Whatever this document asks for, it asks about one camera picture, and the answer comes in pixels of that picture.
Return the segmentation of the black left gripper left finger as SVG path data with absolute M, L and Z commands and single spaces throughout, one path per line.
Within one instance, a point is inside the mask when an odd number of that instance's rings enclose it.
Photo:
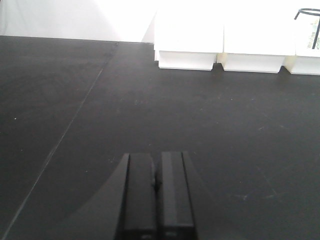
M 155 240 L 155 166 L 149 153 L 128 155 L 116 240 Z

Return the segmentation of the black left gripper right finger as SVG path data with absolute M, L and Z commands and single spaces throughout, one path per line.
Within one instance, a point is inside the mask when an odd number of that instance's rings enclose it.
M 189 186 L 183 154 L 161 153 L 156 172 L 158 235 L 161 240 L 195 240 Z

